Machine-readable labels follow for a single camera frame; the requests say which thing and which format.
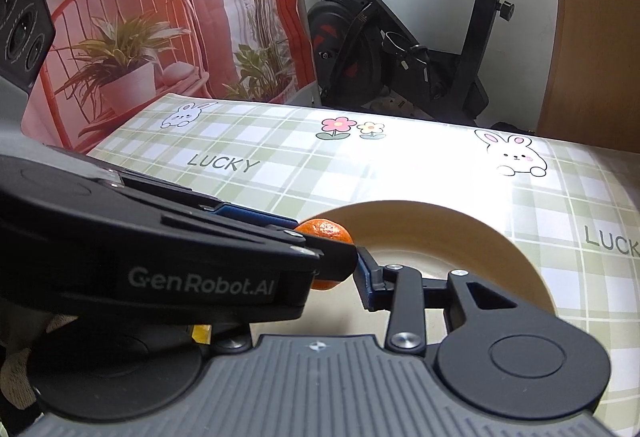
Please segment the beige round plate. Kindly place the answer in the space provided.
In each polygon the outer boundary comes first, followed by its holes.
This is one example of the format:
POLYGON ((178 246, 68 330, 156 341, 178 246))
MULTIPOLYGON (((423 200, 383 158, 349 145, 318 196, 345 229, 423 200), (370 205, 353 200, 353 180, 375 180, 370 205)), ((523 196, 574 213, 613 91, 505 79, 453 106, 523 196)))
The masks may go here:
MULTIPOLYGON (((323 218, 342 225, 381 265, 406 265, 423 277, 445 279, 466 270, 548 313, 555 308, 534 265, 504 235, 463 213, 410 201, 342 206, 323 218)), ((294 332, 303 335, 373 334, 383 341, 388 313, 361 305, 354 281, 309 294, 294 332)))

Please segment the small orange mandarin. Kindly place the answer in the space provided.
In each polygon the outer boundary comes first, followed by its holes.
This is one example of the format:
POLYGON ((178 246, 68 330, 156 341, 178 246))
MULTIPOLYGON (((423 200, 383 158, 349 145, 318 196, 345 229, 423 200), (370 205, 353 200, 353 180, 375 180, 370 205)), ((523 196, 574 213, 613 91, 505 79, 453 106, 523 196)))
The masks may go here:
POLYGON ((321 252, 320 271, 311 287, 314 290, 333 289, 347 280, 355 270, 354 249, 344 249, 344 244, 354 244, 348 230, 340 223, 326 218, 311 218, 300 223, 295 230, 302 233, 313 249, 321 252))

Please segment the pink printed wall tapestry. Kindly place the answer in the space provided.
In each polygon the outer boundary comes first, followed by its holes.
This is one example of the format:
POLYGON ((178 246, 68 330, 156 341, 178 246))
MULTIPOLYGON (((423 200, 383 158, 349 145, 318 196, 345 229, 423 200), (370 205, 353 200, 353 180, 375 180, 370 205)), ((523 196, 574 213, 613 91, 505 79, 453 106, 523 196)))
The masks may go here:
POLYGON ((92 150, 155 99, 309 104, 303 0, 47 0, 55 38, 23 133, 92 150))

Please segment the black exercise bike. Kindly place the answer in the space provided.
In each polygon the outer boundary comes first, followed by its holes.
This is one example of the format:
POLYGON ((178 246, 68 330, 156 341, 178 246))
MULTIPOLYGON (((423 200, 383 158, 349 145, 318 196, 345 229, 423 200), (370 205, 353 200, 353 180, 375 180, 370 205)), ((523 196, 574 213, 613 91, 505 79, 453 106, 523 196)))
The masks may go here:
POLYGON ((322 104, 532 128, 556 0, 319 0, 308 12, 322 104))

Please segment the green plaid tablecloth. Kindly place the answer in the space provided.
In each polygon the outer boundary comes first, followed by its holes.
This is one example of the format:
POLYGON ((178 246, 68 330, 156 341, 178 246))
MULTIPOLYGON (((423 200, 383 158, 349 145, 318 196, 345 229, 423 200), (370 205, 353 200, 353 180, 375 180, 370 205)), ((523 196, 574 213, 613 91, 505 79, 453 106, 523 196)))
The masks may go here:
POLYGON ((598 419, 639 430, 637 154, 422 120, 167 95, 93 157, 296 220, 375 201, 439 205, 504 235, 612 372, 598 419))

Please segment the wooden wardrobe panel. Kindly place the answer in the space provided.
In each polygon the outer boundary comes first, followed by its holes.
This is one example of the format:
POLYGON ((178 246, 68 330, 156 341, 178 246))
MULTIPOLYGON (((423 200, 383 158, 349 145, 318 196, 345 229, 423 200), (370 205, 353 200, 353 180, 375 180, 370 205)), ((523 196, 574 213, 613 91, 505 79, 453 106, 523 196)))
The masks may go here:
POLYGON ((639 0, 559 0, 542 137, 639 149, 639 0))

